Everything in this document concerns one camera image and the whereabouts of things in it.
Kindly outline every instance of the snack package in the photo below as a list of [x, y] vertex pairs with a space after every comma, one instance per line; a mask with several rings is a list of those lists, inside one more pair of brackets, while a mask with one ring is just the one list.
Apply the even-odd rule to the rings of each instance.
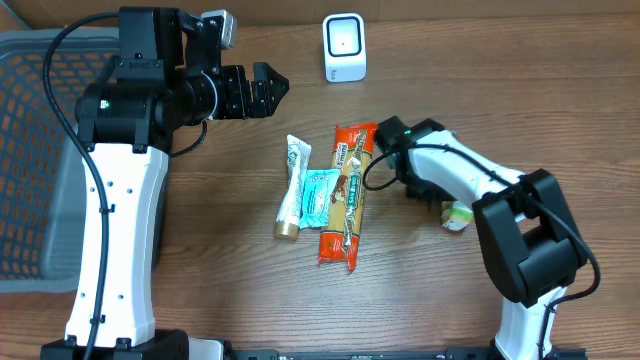
[[289, 189], [284, 195], [282, 205], [273, 226], [276, 239], [296, 240], [300, 231], [300, 211], [302, 192], [307, 177], [307, 166], [311, 156], [311, 146], [293, 135], [287, 135], [287, 168], [289, 170]]
[[365, 197], [362, 174], [371, 162], [377, 128], [375, 123], [336, 126], [331, 167], [340, 169], [340, 178], [331, 194], [329, 225], [320, 233], [318, 265], [346, 261], [349, 271], [356, 268]]
[[442, 227], [453, 232], [464, 230], [473, 219], [473, 210], [461, 201], [442, 202]]
[[329, 225], [331, 193], [340, 177], [339, 169], [307, 170], [302, 196], [300, 229]]

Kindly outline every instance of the wood grain surface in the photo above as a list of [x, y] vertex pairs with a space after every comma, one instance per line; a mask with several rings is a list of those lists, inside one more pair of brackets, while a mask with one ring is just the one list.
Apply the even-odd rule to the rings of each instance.
[[[640, 358], [640, 15], [417, 21], [367, 26], [362, 82], [324, 79], [317, 25], [242, 28], [225, 64], [267, 61], [291, 81], [276, 115], [218, 121], [171, 163], [159, 328], [281, 351], [483, 346], [500, 322], [475, 228], [450, 235], [402, 186], [367, 194], [358, 267], [318, 268], [318, 231], [271, 237], [286, 190], [286, 135], [328, 168], [334, 126], [434, 117], [508, 167], [554, 173], [602, 286], [562, 305], [553, 333], [591, 358]], [[175, 148], [199, 128], [181, 129]], [[391, 176], [372, 172], [372, 182]], [[586, 288], [585, 267], [569, 292]], [[37, 358], [64, 334], [74, 294], [0, 296], [0, 358]]]
[[640, 0], [4, 0], [34, 29], [71, 24], [121, 6], [175, 7], [200, 15], [226, 9], [240, 26], [321, 24], [329, 14], [357, 12], [365, 21], [511, 16], [628, 14]]

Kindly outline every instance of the mesh basket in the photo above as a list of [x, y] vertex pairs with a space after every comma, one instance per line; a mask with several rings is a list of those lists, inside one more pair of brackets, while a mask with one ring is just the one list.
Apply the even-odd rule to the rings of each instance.
[[[85, 217], [82, 160], [44, 95], [42, 60], [57, 30], [0, 34], [0, 292], [78, 286]], [[75, 101], [110, 56], [117, 29], [73, 32], [51, 83], [72, 121]]]

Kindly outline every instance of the white square object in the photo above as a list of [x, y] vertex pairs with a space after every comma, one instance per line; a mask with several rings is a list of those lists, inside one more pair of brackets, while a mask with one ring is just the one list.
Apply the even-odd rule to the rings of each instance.
[[327, 81], [362, 80], [367, 73], [364, 21], [355, 13], [333, 14], [322, 23]]
[[236, 32], [238, 30], [238, 21], [227, 10], [214, 10], [203, 13], [200, 17], [207, 20], [214, 16], [222, 16], [224, 24], [222, 24], [222, 32], [220, 33], [220, 47], [222, 50], [233, 48], [236, 43]]

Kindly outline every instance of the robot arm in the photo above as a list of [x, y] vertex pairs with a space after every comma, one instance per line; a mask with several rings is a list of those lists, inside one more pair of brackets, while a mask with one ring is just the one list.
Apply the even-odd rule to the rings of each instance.
[[[172, 8], [123, 7], [118, 18], [117, 82], [101, 79], [90, 84], [76, 104], [78, 140], [101, 174], [111, 234], [91, 355], [111, 358], [125, 352], [131, 358], [157, 359], [162, 354], [186, 360], [193, 350], [192, 358], [208, 354], [206, 359], [219, 360], [218, 342], [193, 340], [190, 349], [184, 331], [155, 328], [152, 259], [173, 132], [205, 119], [271, 116], [289, 82], [267, 63], [254, 64], [251, 84], [242, 66], [221, 65], [221, 50], [233, 47], [237, 27], [224, 10], [197, 17]], [[87, 211], [78, 291], [65, 338], [43, 346], [41, 359], [76, 359], [90, 338], [100, 277], [102, 206], [84, 165]]]
[[[390, 166], [409, 194], [427, 201], [456, 199], [473, 208], [485, 268], [504, 296], [495, 347], [508, 360], [536, 359], [547, 305], [564, 295], [586, 263], [567, 232], [522, 196], [543, 203], [577, 233], [555, 178], [542, 169], [525, 175], [491, 162], [433, 120], [409, 128], [392, 117], [379, 124], [375, 140], [384, 153], [394, 153]], [[517, 223], [525, 217], [540, 217], [540, 225], [522, 234]], [[552, 312], [545, 356], [553, 319]]]

